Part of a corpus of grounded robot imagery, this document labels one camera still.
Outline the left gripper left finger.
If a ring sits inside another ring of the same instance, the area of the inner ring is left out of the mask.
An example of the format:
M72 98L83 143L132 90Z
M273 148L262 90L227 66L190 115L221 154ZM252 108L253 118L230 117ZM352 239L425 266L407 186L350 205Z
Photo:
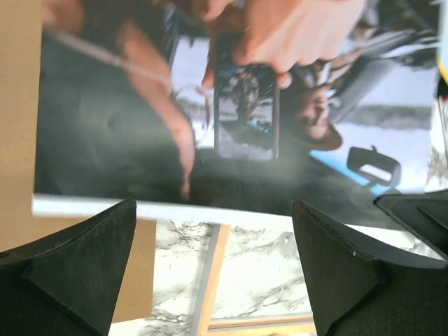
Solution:
M1 334L107 335L136 224L127 199L1 253Z

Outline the brown cardboard backing board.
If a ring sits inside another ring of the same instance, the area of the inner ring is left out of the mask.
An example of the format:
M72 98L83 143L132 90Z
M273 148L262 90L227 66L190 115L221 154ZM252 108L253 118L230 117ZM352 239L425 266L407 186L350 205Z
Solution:
M1 2L1 250L79 222L32 216L41 2ZM155 222L139 220L113 320L152 313Z

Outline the printed photo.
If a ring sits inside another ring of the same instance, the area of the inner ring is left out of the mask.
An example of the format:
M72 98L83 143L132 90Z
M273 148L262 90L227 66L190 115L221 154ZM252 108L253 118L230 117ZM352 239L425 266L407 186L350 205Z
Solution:
M44 1L34 214L398 228L422 193L441 1Z

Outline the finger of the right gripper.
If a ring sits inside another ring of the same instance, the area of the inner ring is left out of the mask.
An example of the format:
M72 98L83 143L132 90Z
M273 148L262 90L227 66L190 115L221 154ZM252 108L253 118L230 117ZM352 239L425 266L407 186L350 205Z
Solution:
M437 254L447 258L447 191L382 195L374 205L410 231Z

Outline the wooden picture frame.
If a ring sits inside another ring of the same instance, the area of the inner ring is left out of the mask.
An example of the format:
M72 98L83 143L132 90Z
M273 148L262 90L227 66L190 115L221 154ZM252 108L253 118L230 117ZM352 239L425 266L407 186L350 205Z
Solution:
M192 314L190 335L309 335L316 332L313 316L292 315L278 318L211 320L216 293L231 232L230 225L214 224Z

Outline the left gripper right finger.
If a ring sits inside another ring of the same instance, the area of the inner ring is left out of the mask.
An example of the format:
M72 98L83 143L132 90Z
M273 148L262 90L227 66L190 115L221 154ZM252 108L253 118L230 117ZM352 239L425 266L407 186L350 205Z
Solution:
M446 335L447 262L385 244L303 201L293 227L318 335Z

